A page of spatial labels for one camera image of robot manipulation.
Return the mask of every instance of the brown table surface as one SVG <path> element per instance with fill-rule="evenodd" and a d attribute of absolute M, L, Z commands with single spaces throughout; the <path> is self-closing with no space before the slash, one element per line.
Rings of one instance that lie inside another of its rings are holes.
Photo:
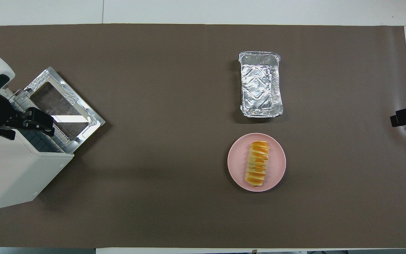
<path fill-rule="evenodd" d="M 282 56 L 282 116 L 239 110 L 244 50 Z M 34 201 L 0 209 L 0 246 L 406 247 L 403 27 L 6 26 L 0 57 L 12 90 L 52 66 L 107 121 Z M 287 157 L 264 193 L 227 169 L 250 132 Z"/>

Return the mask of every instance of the pink plate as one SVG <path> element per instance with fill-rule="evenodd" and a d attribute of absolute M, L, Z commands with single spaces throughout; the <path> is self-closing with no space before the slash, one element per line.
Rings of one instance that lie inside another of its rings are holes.
<path fill-rule="evenodd" d="M 245 180 L 247 157 L 250 144 L 255 141 L 267 141 L 269 144 L 269 160 L 263 185 L 253 187 Z M 242 188 L 261 192 L 273 188 L 285 174 L 286 157 L 282 146 L 271 136 L 262 133 L 250 133 L 238 138 L 228 153 L 228 170 L 233 180 Z"/>

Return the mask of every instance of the foil container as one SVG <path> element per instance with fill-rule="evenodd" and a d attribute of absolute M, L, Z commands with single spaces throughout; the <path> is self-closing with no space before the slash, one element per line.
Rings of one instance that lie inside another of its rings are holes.
<path fill-rule="evenodd" d="M 273 52 L 244 51 L 239 53 L 242 81 L 240 110 L 246 117 L 277 117 L 283 114 L 278 63 Z"/>

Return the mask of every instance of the bread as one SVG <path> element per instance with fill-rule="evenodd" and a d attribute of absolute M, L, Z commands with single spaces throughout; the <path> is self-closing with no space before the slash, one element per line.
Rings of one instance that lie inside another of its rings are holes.
<path fill-rule="evenodd" d="M 251 143 L 245 180 L 253 186 L 263 185 L 266 175 L 267 160 L 269 159 L 269 145 L 266 141 Z"/>

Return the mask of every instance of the wire rack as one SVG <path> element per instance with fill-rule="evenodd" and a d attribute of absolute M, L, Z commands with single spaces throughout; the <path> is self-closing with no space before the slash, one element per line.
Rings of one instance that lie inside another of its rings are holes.
<path fill-rule="evenodd" d="M 29 107 L 37 106 L 32 102 L 25 91 L 19 90 L 12 97 L 12 105 L 19 111 L 26 111 Z M 50 137 L 43 132 L 34 130 L 20 130 L 29 143 L 31 143 L 39 152 L 65 153 L 63 148 L 71 141 L 55 124 L 54 136 Z"/>

